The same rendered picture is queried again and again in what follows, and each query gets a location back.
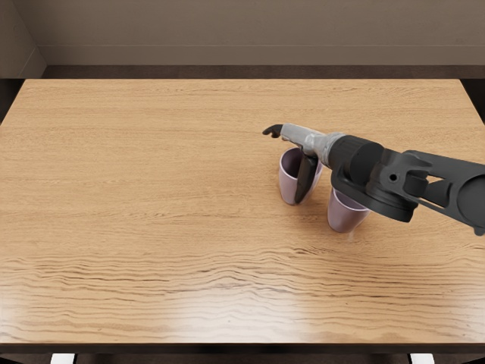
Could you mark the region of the lilac cup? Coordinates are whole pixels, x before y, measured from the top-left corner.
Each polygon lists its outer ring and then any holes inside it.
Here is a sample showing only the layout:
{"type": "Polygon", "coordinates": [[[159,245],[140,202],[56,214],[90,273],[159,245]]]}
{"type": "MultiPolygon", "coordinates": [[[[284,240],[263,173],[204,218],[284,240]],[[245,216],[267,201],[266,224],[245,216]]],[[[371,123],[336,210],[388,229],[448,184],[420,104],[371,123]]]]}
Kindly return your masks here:
{"type": "Polygon", "coordinates": [[[283,201],[292,206],[304,203],[316,187],[322,169],[323,164],[317,157],[305,155],[299,147],[286,150],[279,164],[283,201]]]}
{"type": "Polygon", "coordinates": [[[333,188],[327,207],[327,221],[336,232],[355,230],[371,213],[371,210],[333,188]]]}

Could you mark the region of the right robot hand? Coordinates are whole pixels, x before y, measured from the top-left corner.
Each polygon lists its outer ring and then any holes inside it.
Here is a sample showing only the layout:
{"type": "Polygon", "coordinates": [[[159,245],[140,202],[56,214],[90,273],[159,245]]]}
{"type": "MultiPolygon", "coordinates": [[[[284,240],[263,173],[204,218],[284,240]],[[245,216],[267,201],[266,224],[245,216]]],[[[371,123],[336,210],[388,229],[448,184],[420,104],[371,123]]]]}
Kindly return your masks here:
{"type": "Polygon", "coordinates": [[[344,137],[344,133],[321,133],[316,130],[302,127],[296,124],[275,124],[267,127],[263,135],[270,135],[272,138],[281,138],[299,147],[307,156],[317,157],[323,166],[330,167],[330,150],[335,142],[344,137]]]}

